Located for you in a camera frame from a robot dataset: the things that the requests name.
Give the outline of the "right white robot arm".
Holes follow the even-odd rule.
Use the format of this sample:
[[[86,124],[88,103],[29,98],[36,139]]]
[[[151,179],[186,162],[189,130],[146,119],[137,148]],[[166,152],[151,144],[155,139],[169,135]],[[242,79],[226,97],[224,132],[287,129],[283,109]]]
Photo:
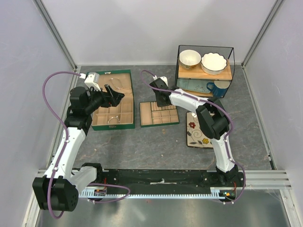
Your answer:
[[[155,93],[157,106],[179,106],[196,114],[201,132],[213,145],[217,181],[222,186],[228,186],[237,175],[238,166],[232,157],[229,144],[231,118],[220,99],[194,96],[178,87],[169,88],[165,79],[153,76],[153,82],[149,84]]]

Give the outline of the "silver pearl bangle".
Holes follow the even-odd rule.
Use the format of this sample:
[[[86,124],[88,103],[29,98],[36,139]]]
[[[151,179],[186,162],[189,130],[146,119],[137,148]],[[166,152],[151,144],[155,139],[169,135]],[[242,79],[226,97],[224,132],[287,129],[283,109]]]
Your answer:
[[[120,117],[118,115],[110,117],[107,124],[120,124]]]

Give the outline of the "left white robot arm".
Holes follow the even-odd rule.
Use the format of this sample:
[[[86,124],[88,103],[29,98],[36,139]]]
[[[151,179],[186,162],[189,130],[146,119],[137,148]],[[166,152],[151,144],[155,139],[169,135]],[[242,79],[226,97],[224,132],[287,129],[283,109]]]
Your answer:
[[[73,174],[72,168],[92,124],[92,113],[99,109],[116,107],[124,94],[105,85],[105,91],[75,87],[70,91],[70,103],[63,122],[61,143],[53,161],[42,177],[36,177],[32,187],[39,208],[49,211],[73,211],[79,194],[91,183],[99,186],[104,181],[101,165],[83,164]]]

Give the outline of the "green jewelry tray insert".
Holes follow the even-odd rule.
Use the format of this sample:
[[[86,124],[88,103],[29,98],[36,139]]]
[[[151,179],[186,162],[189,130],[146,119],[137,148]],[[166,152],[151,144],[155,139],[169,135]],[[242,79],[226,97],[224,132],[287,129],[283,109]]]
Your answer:
[[[158,107],[156,101],[140,103],[141,127],[179,124],[177,108],[174,105]]]

